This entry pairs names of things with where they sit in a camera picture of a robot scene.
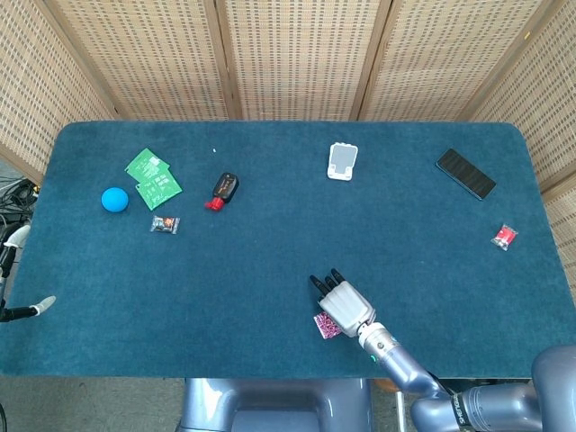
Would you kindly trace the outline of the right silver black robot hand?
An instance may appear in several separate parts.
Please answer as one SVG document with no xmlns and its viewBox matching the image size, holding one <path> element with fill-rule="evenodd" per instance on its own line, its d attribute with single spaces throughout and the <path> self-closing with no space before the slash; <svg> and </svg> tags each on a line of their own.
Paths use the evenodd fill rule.
<svg viewBox="0 0 576 432">
<path fill-rule="evenodd" d="M 315 275 L 310 282 L 320 292 L 322 312 L 313 319 L 324 339 L 344 334 L 356 338 L 363 326 L 375 321 L 376 312 L 370 302 L 335 268 L 321 281 Z"/>
</svg>

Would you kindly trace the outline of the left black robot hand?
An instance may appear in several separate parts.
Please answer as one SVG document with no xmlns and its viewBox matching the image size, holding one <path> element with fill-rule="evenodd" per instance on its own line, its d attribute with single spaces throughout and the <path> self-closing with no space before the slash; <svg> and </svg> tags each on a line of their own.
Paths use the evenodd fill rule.
<svg viewBox="0 0 576 432">
<path fill-rule="evenodd" d="M 14 222 L 1 229 L 1 321 L 10 322 L 41 315 L 56 301 L 49 296 L 37 304 L 28 307 L 9 309 L 6 307 L 5 288 L 12 271 L 17 251 L 23 247 L 31 226 L 23 222 Z"/>
</svg>

